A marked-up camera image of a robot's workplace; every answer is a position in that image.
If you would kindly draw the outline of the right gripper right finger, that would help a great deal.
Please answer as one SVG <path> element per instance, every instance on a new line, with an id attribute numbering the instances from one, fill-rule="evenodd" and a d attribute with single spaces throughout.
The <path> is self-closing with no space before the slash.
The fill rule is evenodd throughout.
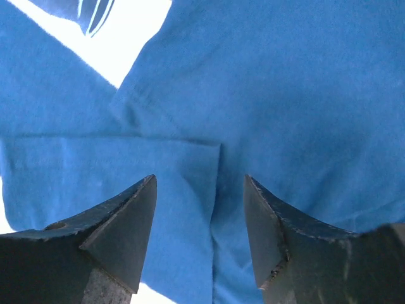
<path id="1" fill-rule="evenodd" d="M 353 233 L 290 206 L 250 176 L 244 212 L 265 303 L 403 303 L 404 225 Z"/>

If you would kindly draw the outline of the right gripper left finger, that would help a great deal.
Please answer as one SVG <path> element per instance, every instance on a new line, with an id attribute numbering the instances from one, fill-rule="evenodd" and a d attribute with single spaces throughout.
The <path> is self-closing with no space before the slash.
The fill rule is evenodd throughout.
<path id="1" fill-rule="evenodd" d="M 43 230 L 1 236 L 2 303 L 129 303 L 157 197 L 149 175 L 119 195 Z"/>

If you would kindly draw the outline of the blue printed t shirt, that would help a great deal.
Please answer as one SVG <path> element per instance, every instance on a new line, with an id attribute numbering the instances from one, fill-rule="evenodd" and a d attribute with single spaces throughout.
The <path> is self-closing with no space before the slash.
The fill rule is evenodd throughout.
<path id="1" fill-rule="evenodd" d="M 119 88 L 1 2 L 1 178 L 16 231 L 154 174 L 142 280 L 261 303 L 242 185 L 355 232 L 404 220 L 403 1 L 174 1 Z"/>

